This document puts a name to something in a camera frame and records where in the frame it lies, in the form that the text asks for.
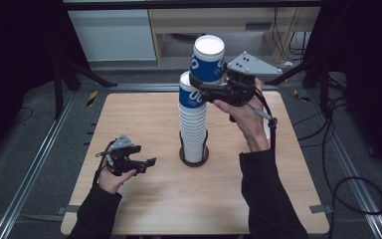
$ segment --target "dark background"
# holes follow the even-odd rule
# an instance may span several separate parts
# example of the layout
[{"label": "dark background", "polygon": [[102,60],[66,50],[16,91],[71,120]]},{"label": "dark background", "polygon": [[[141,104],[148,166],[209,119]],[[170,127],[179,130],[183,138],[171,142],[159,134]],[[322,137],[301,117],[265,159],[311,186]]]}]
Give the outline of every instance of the dark background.
[{"label": "dark background", "polygon": [[[346,75],[350,109],[372,152],[382,156],[382,1],[322,7],[304,59],[315,56],[325,59],[330,71]],[[308,70],[306,86],[318,82],[322,64],[318,61]]]},{"label": "dark background", "polygon": [[26,92],[52,81],[61,59],[90,69],[68,13],[34,9],[31,4],[28,0],[0,1],[0,138]]}]

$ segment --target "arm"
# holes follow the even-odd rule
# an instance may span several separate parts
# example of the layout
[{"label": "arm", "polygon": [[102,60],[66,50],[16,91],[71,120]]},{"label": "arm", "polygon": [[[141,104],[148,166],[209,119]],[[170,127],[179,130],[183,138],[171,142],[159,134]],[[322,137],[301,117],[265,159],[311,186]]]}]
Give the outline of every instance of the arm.
[{"label": "arm", "polygon": [[105,166],[100,171],[98,184],[94,185],[77,212],[77,223],[68,239],[110,238],[116,210],[122,196],[119,188],[136,170],[115,176]]},{"label": "arm", "polygon": [[[255,81],[261,91],[262,82]],[[249,228],[253,238],[308,238],[299,222],[278,175],[275,159],[264,130],[263,119],[254,113],[263,104],[253,97],[250,106],[214,105],[231,115],[244,135],[249,153],[240,154],[242,193],[250,207]]]},{"label": "arm", "polygon": [[241,153],[242,193],[253,238],[308,238],[290,203],[270,150]]},{"label": "arm", "polygon": [[109,238],[122,196],[95,185],[77,212],[77,223],[69,239]]}]

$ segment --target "stack of paper cups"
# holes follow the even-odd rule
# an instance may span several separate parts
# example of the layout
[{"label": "stack of paper cups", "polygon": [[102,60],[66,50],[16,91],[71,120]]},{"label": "stack of paper cups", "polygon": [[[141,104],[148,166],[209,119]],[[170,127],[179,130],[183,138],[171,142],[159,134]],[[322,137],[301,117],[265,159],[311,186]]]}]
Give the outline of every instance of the stack of paper cups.
[{"label": "stack of paper cups", "polygon": [[220,85],[223,79],[225,44],[222,39],[204,35],[194,44],[190,73],[206,84]]},{"label": "stack of paper cups", "polygon": [[181,75],[179,86],[180,155],[185,164],[198,166],[208,157],[205,145],[207,103],[202,101],[200,91],[191,86],[189,72]]}]

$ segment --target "person's right hand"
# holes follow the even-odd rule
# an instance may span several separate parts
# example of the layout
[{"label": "person's right hand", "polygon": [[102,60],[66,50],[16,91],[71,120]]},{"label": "person's right hand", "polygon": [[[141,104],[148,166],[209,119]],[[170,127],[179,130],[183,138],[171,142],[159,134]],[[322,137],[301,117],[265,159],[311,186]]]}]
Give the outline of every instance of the person's right hand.
[{"label": "person's right hand", "polygon": [[[262,82],[255,78],[255,84],[261,91]],[[213,104],[222,112],[231,115],[235,119],[247,141],[250,151],[261,151],[270,148],[263,125],[263,118],[259,117],[250,106],[233,107],[220,100],[214,101]],[[263,104],[256,96],[253,96],[249,104],[255,109],[263,110]]]}]

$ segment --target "cup base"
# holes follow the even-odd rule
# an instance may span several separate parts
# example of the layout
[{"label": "cup base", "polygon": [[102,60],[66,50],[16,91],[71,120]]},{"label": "cup base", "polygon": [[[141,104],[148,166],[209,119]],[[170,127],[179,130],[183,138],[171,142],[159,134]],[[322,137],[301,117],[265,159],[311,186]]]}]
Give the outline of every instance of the cup base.
[{"label": "cup base", "polygon": [[204,163],[206,163],[207,160],[209,159],[209,148],[207,146],[205,146],[203,157],[200,161],[197,161],[197,162],[190,162],[190,161],[187,161],[185,159],[185,153],[184,153],[184,147],[183,146],[181,146],[181,148],[179,149],[179,157],[181,158],[181,161],[185,165],[190,166],[190,167],[199,167],[199,166],[203,165]]}]

